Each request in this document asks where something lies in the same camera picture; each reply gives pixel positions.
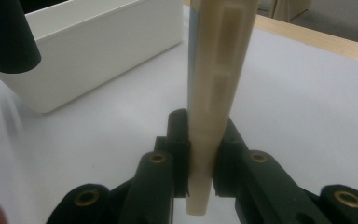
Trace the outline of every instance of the elongated beige object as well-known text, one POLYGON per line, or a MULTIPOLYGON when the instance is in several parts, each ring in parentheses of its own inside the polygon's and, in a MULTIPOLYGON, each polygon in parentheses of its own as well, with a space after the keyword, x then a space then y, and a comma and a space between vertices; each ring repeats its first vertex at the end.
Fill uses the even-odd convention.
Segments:
POLYGON ((193 0, 190 14, 186 211, 206 212, 214 161, 241 74, 258 0, 193 0))

